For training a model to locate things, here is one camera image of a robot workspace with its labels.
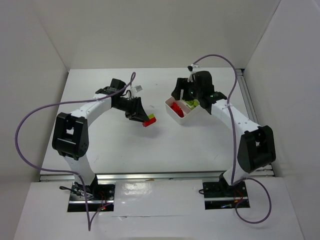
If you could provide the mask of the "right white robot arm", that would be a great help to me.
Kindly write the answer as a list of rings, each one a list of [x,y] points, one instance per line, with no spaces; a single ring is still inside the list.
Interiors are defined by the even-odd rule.
[[[229,98],[215,90],[208,71],[178,78],[171,96],[175,100],[198,101],[200,107],[232,131],[235,152],[232,167],[219,176],[221,190],[231,189],[252,172],[276,160],[273,130],[268,125],[253,122],[231,105]]]

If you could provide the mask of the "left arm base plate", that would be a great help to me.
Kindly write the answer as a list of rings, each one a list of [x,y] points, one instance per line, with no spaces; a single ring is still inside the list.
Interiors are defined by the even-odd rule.
[[[85,195],[82,190],[78,190],[76,185],[72,187],[60,186],[60,190],[69,191],[69,201],[67,211],[69,213],[80,213],[86,211]],[[103,207],[101,212],[113,212],[114,211],[114,199],[115,199],[116,185],[112,184],[100,184],[97,186],[96,193],[87,194],[88,211],[96,212],[99,208]]]

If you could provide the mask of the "long red lego brick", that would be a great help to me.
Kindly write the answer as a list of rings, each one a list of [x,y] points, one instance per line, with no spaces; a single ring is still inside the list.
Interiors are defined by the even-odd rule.
[[[181,107],[174,101],[170,108],[180,117],[183,118],[184,117],[184,112],[181,109]]]

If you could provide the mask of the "long green lego brick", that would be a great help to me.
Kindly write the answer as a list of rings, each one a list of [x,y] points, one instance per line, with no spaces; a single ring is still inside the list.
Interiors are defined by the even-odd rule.
[[[199,105],[199,101],[194,99],[194,100],[183,100],[184,104],[190,109],[193,110]]]

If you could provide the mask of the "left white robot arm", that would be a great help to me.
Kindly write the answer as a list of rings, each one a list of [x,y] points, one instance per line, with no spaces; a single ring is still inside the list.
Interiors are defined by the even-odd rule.
[[[125,86],[125,82],[113,78],[110,86],[95,92],[93,101],[71,113],[61,112],[55,120],[52,148],[66,160],[70,170],[74,172],[76,188],[86,190],[90,195],[95,195],[98,191],[98,178],[87,158],[90,125],[112,108],[123,111],[131,121],[149,121],[140,97],[123,96]]]

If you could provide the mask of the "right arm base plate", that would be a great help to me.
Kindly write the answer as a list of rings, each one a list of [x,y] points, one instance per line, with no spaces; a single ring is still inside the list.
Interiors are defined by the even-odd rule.
[[[231,189],[222,190],[218,182],[203,182],[202,189],[198,191],[204,197],[206,210],[250,208],[247,187],[244,182]]]

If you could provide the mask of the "red curved lego plate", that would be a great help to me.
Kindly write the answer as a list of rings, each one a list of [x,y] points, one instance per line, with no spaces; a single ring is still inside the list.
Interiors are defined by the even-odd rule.
[[[146,127],[154,124],[156,121],[157,121],[156,117],[152,117],[148,121],[143,122],[142,125],[143,125],[143,127],[146,128]]]

